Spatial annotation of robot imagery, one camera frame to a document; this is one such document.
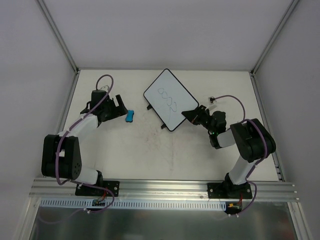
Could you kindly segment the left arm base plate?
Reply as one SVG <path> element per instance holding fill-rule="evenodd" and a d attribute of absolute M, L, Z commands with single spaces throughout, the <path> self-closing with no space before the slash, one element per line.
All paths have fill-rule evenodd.
<path fill-rule="evenodd" d="M 75 195 L 80 197 L 102 197 L 106 193 L 107 197 L 118 197 L 120 182 L 115 180 L 103 180 L 102 185 L 78 184 L 75 189 Z"/>

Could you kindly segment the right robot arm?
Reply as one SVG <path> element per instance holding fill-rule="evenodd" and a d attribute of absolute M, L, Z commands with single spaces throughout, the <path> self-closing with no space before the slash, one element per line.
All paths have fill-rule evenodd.
<path fill-rule="evenodd" d="M 226 113 L 210 111 L 201 105 L 194 110 L 183 111 L 182 115 L 193 125 L 203 126 L 215 149 L 236 145 L 239 158 L 221 183 L 208 183 L 209 199 L 252 199 L 251 184 L 248 182 L 257 165 L 275 152 L 276 143 L 270 133 L 254 119 L 231 124 L 227 128 Z"/>

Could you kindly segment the aluminium mounting rail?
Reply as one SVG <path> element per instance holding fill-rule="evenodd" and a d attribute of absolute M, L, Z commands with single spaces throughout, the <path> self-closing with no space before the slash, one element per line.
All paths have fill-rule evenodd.
<path fill-rule="evenodd" d="M 299 202 L 298 189 L 291 182 L 255 181 L 256 200 L 261 202 Z M 76 185 L 58 185 L 48 177 L 35 178 L 30 197 L 74 197 Z M 203 180 L 138 180 L 120 179 L 118 199 L 124 200 L 208 200 L 207 182 Z"/>

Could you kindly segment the small black-framed whiteboard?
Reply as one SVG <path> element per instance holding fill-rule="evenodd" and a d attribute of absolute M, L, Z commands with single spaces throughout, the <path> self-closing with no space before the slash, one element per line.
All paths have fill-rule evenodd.
<path fill-rule="evenodd" d="M 199 106 L 194 96 L 167 68 L 144 91 L 143 97 L 170 132 L 185 121 L 182 112 Z"/>

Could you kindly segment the left aluminium frame post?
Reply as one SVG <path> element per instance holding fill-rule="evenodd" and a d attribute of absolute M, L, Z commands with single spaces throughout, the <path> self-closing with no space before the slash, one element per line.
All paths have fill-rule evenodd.
<path fill-rule="evenodd" d="M 46 2 L 44 0 L 36 0 L 35 2 L 37 3 L 40 11 L 42 12 L 44 19 L 48 23 L 51 32 L 53 33 L 57 43 L 59 44 L 63 54 L 65 55 L 69 65 L 71 66 L 73 72 L 77 74 L 79 71 L 79 68 L 78 68 L 74 58 L 72 57 L 72 54 L 71 54 L 63 36 L 62 36 Z"/>

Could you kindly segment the aluminium frame post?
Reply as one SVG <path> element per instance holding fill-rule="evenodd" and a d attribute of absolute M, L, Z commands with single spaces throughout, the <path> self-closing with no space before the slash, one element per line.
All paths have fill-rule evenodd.
<path fill-rule="evenodd" d="M 79 68 L 78 68 L 74 58 L 72 57 L 72 54 L 71 54 L 63 36 L 62 36 L 46 2 L 44 0 L 36 0 L 35 2 L 37 3 L 40 11 L 42 12 L 44 19 L 48 23 L 51 32 L 53 33 L 57 43 L 59 44 L 63 54 L 65 55 L 69 65 L 71 66 L 73 72 L 77 74 L 79 71 Z"/>
<path fill-rule="evenodd" d="M 260 66 L 262 65 L 263 61 L 265 60 L 267 54 L 271 50 L 272 46 L 276 42 L 278 36 L 282 32 L 283 28 L 287 24 L 288 20 L 292 16 L 293 12 L 297 8 L 298 4 L 300 3 L 300 0 L 291 0 L 288 7 L 284 11 L 282 17 L 280 18 L 279 22 L 277 23 L 275 29 L 273 30 L 270 38 L 268 39 L 266 45 L 264 46 L 261 54 L 259 55 L 257 61 L 253 65 L 252 69 L 250 70 L 250 74 L 252 76 L 255 76 L 257 71 L 259 70 Z"/>

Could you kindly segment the right aluminium frame post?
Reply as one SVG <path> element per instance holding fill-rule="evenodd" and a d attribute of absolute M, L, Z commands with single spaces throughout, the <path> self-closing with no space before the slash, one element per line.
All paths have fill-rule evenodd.
<path fill-rule="evenodd" d="M 266 45 L 264 46 L 261 54 L 259 55 L 257 61 L 253 65 L 252 69 L 250 70 L 250 74 L 252 76 L 255 76 L 257 71 L 259 70 L 260 66 L 262 65 L 263 61 L 265 60 L 267 54 L 271 50 L 272 46 L 276 42 L 278 36 L 282 32 L 283 28 L 287 24 L 288 20 L 292 16 L 293 12 L 297 8 L 298 4 L 300 3 L 300 0 L 291 0 L 288 7 L 284 11 L 282 17 L 280 18 L 279 22 L 277 23 L 275 29 L 273 30 L 270 38 L 268 39 Z"/>

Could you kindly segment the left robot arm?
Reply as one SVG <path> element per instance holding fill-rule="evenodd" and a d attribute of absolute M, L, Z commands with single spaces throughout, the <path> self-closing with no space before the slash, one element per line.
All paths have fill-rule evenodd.
<path fill-rule="evenodd" d="M 105 184 L 99 180 L 100 172 L 82 165 L 80 144 L 101 123 L 127 113 L 128 110 L 119 94 L 111 98 L 105 90 L 93 90 L 91 100 L 71 126 L 58 134 L 48 134 L 44 138 L 42 175 L 55 178 L 60 185 L 67 181 L 87 184 L 87 189 L 93 195 L 101 194 Z"/>

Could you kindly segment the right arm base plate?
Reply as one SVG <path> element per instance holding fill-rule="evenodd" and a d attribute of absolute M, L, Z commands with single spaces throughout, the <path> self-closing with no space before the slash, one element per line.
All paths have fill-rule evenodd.
<path fill-rule="evenodd" d="M 209 199 L 252 199 L 253 194 L 249 183 L 240 185 L 228 184 L 226 182 L 207 183 L 207 194 Z"/>

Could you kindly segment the blue whiteboard eraser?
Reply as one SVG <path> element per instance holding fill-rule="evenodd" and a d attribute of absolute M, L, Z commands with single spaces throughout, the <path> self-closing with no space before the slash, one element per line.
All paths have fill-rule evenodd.
<path fill-rule="evenodd" d="M 133 110 L 128 110 L 125 121 L 127 123 L 132 123 L 134 120 L 134 114 L 135 114 L 135 112 Z"/>

